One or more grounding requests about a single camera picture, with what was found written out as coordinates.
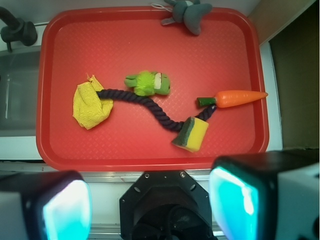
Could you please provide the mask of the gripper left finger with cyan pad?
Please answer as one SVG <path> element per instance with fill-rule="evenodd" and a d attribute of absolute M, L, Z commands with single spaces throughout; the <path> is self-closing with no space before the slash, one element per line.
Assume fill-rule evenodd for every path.
<path fill-rule="evenodd" d="M 1 172 L 2 240 L 86 240 L 91 224 L 90 187 L 77 171 Z"/>

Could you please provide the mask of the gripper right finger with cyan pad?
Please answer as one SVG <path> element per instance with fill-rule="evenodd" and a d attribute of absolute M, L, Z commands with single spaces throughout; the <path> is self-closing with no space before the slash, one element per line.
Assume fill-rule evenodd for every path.
<path fill-rule="evenodd" d="M 220 156 L 208 190 L 214 219 L 229 240 L 320 237 L 318 149 Z"/>

